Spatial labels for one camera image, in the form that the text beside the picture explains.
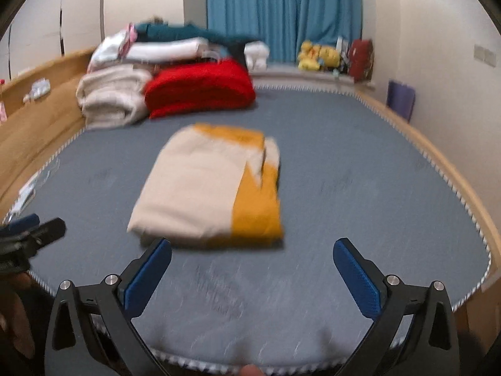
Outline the person's left hand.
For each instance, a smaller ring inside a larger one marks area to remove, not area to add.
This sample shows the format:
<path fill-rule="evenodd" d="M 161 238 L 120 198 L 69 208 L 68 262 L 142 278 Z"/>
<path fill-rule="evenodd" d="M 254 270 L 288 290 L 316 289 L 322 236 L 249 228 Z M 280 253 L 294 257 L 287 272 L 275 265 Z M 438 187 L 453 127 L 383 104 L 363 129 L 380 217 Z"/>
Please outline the person's left hand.
<path fill-rule="evenodd" d="M 1 277 L 1 336 L 7 345 L 31 359 L 35 352 L 31 326 L 18 292 L 31 287 L 31 277 L 18 273 Z"/>

